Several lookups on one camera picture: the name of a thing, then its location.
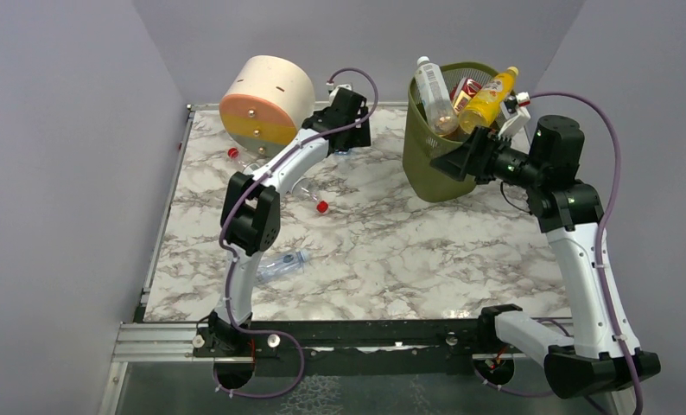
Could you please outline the clear bottle blue label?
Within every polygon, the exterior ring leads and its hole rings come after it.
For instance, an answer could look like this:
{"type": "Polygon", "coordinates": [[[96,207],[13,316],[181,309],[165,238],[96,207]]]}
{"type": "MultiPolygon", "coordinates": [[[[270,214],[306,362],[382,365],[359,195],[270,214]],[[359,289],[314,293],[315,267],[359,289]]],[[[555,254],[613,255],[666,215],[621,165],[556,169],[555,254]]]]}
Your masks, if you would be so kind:
{"type": "Polygon", "coordinates": [[[355,149],[349,149],[349,150],[336,150],[332,153],[331,157],[351,157],[355,154],[355,149]]]}

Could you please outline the white blue label tea bottle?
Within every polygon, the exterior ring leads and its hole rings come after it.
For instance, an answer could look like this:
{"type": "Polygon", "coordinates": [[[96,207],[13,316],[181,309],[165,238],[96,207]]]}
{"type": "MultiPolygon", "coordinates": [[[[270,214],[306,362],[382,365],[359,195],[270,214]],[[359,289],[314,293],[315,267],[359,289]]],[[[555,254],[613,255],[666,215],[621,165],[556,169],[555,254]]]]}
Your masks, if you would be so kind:
{"type": "Polygon", "coordinates": [[[440,137],[456,133],[459,122],[441,68],[428,56],[416,61],[414,81],[430,129],[440,137]]]}

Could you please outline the yellow juice bottle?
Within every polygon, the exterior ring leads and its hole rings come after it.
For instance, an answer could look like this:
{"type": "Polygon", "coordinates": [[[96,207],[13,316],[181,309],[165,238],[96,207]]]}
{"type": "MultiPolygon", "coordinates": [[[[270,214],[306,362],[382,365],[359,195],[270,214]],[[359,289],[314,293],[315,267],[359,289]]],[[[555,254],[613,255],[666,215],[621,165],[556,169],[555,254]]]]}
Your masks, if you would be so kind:
{"type": "Polygon", "coordinates": [[[472,97],[459,113],[459,127],[470,135],[476,127],[490,126],[500,114],[500,104],[512,92],[519,76],[517,67],[497,74],[472,97]]]}

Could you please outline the red gold label bottle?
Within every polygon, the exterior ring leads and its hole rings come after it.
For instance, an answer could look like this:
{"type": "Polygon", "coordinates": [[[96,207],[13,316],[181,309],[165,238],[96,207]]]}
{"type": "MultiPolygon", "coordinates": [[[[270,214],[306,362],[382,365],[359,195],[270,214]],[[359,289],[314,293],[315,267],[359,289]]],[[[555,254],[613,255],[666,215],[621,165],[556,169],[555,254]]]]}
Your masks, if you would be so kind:
{"type": "Polygon", "coordinates": [[[470,77],[462,78],[450,93],[451,104],[459,115],[468,102],[480,91],[482,85],[470,77]]]}

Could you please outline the round cream drawer cabinet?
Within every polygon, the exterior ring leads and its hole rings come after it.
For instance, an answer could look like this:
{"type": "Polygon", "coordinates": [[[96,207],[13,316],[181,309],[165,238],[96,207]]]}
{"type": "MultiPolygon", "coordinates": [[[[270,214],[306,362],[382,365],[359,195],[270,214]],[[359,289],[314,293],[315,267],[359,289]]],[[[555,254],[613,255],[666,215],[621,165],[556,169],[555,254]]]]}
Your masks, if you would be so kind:
{"type": "Polygon", "coordinates": [[[295,63],[252,56],[219,102],[226,132],[253,154],[272,158],[297,135],[314,110],[312,80],[295,63]]]}

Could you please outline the red label bottle red cap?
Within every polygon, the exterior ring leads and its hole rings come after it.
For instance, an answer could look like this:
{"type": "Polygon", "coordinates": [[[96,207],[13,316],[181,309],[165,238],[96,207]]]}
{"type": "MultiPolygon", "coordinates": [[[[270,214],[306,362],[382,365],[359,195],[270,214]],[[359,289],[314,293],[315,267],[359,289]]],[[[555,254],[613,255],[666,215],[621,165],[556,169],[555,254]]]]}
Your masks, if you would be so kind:
{"type": "Polygon", "coordinates": [[[290,193],[298,200],[307,203],[319,214],[328,211],[328,203],[321,197],[317,185],[308,178],[302,178],[291,189],[290,193]]]}

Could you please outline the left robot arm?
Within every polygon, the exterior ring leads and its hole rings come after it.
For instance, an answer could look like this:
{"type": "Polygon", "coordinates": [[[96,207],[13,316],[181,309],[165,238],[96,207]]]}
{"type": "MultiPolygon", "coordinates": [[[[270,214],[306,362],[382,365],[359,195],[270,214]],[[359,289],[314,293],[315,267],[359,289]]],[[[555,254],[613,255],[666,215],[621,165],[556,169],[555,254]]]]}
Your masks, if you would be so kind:
{"type": "Polygon", "coordinates": [[[332,103],[302,123],[292,141],[261,168],[230,179],[221,215],[220,246],[229,253],[222,296],[208,317],[213,348],[237,353],[250,337],[257,268],[281,229],[281,198],[309,169],[339,150],[368,147],[370,110],[363,95],[340,89],[332,103]]]}

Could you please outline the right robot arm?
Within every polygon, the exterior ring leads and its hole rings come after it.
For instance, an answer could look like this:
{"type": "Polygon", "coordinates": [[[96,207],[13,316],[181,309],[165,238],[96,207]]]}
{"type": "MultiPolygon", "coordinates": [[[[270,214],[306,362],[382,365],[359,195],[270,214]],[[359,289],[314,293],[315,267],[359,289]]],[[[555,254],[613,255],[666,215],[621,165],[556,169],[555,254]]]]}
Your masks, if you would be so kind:
{"type": "Polygon", "coordinates": [[[556,256],[572,313],[572,335],[560,335],[507,304],[484,308],[477,339],[483,347],[513,346],[544,370],[551,391],[571,399],[626,389],[660,372],[619,301],[601,228],[606,213],[595,188],[576,176],[584,134],[577,121],[541,117],[528,152],[479,127],[430,164],[456,181],[499,180],[522,188],[530,212],[556,256]]]}

